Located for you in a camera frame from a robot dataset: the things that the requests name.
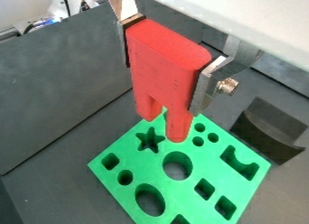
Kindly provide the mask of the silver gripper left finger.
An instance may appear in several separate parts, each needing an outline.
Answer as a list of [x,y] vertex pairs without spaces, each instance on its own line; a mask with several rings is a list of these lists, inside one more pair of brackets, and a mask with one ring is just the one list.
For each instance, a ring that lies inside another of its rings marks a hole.
[[107,0],[115,13],[118,22],[118,37],[122,48],[122,56],[126,67],[130,66],[129,45],[126,30],[138,23],[145,15],[139,13],[135,0]]

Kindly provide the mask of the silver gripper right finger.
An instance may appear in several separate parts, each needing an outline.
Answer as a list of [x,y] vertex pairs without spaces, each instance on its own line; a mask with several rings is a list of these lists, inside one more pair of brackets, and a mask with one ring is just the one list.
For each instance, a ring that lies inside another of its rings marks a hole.
[[198,76],[189,106],[194,116],[202,113],[217,94],[233,95],[240,82],[232,76],[248,70],[263,53],[247,41],[232,35],[228,37],[224,53],[206,65]]

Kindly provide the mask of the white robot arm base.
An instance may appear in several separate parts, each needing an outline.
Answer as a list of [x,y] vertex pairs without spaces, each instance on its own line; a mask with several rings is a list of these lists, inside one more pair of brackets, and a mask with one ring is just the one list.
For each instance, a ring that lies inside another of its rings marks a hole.
[[95,8],[98,5],[95,0],[53,0],[47,12],[28,21],[16,23],[15,28],[20,35],[27,34],[47,25],[62,22],[73,15]]

